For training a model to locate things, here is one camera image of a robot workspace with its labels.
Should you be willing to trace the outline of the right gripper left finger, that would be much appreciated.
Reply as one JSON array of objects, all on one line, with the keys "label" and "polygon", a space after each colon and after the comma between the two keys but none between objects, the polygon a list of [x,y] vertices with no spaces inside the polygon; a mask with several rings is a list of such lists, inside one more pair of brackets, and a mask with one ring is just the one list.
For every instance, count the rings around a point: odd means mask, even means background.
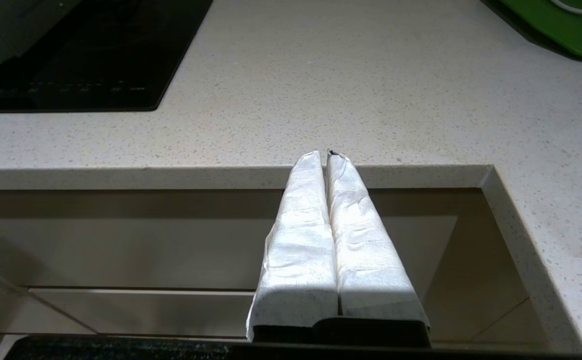
[{"label": "right gripper left finger", "polygon": [[335,242],[321,156],[305,153],[294,164],[275,223],[265,240],[260,278],[246,321],[256,328],[311,328],[338,315]]}]

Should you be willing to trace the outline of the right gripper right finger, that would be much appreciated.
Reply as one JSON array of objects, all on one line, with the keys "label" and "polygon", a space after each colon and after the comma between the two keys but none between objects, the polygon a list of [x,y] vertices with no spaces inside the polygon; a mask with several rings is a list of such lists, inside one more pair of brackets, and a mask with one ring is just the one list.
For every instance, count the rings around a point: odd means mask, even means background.
[{"label": "right gripper right finger", "polygon": [[329,153],[326,180],[342,315],[418,321],[430,330],[423,305],[352,161]]}]

